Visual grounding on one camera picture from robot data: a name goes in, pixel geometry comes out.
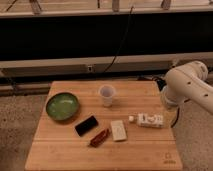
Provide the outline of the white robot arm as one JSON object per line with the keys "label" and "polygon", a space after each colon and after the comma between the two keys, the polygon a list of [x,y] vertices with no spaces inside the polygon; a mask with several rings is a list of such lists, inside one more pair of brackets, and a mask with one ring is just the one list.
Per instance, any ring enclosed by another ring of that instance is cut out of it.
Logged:
{"label": "white robot arm", "polygon": [[190,99],[213,115],[213,87],[205,82],[208,68],[201,61],[193,61],[170,69],[165,75],[166,85],[161,101],[167,110],[179,107]]}

